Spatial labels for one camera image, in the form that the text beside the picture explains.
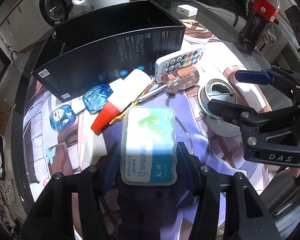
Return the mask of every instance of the dark soda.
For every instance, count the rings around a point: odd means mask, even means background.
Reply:
[[[249,19],[238,35],[238,43],[252,53],[273,23],[280,7],[279,0],[254,0]]]

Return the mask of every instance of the remote control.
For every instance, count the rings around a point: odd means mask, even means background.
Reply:
[[[171,73],[181,67],[196,65],[201,59],[205,47],[202,44],[193,47],[194,49],[191,51],[188,50],[189,48],[182,49],[157,59],[154,80],[161,83],[161,78],[165,73]]]

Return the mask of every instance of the open black box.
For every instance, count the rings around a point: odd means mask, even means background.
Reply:
[[[34,48],[32,75],[61,102],[181,49],[185,26],[152,0],[91,11],[51,29]]]

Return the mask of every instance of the white power adapter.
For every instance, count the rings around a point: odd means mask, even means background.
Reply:
[[[197,15],[198,9],[188,4],[178,5],[177,13],[182,14],[187,17]]]

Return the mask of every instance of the tabletop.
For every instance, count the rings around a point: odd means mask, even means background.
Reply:
[[[198,93],[213,77],[234,89],[237,103],[253,107],[259,113],[290,106],[291,101],[271,86],[242,84],[235,80],[237,70],[261,70],[271,66],[258,51],[252,55],[242,52],[236,45],[239,31],[213,10],[195,1],[154,1],[186,25],[183,46],[190,48],[201,39],[206,43],[206,51],[196,66],[200,75],[197,85],[175,96],[161,93],[142,105],[171,107],[176,113],[176,139],[185,143],[190,154],[198,156],[202,163],[217,172],[233,175],[241,171],[261,194],[278,167],[245,161],[240,131],[231,124],[224,128],[222,121],[208,117],[200,106]],[[177,6],[181,4],[198,8],[197,15],[178,14]],[[36,200],[54,173],[81,172],[107,155],[113,143],[121,142],[122,122],[96,135],[90,129],[96,115],[84,110],[70,127],[56,132],[50,126],[49,116],[63,103],[33,77],[29,82],[23,118],[24,159],[31,193]],[[71,105],[77,100],[79,98],[64,104]],[[225,195],[220,194],[219,229],[224,226],[225,201]],[[100,203],[107,229],[118,239],[140,231],[143,239],[188,239],[197,208],[197,198],[187,191],[180,177],[169,187],[142,188],[128,187],[121,176],[117,176],[112,190],[100,198]],[[80,238],[82,231],[75,194],[73,219]]]

